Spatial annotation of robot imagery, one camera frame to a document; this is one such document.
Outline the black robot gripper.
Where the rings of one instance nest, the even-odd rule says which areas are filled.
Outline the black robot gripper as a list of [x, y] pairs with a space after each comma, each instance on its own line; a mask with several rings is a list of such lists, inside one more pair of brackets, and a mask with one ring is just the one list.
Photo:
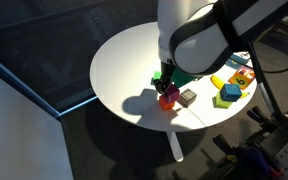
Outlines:
[[161, 77], [160, 79], [154, 79], [153, 84], [158, 93], [164, 94], [169, 91], [173, 82], [171, 81], [172, 74], [175, 70], [173, 64], [161, 63]]

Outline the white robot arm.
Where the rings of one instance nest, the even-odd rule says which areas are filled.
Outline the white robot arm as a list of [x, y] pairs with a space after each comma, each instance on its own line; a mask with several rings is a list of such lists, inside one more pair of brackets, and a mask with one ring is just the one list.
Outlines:
[[288, 0], [158, 0], [158, 53], [168, 91], [175, 69], [192, 76], [217, 72], [234, 52], [288, 15]]

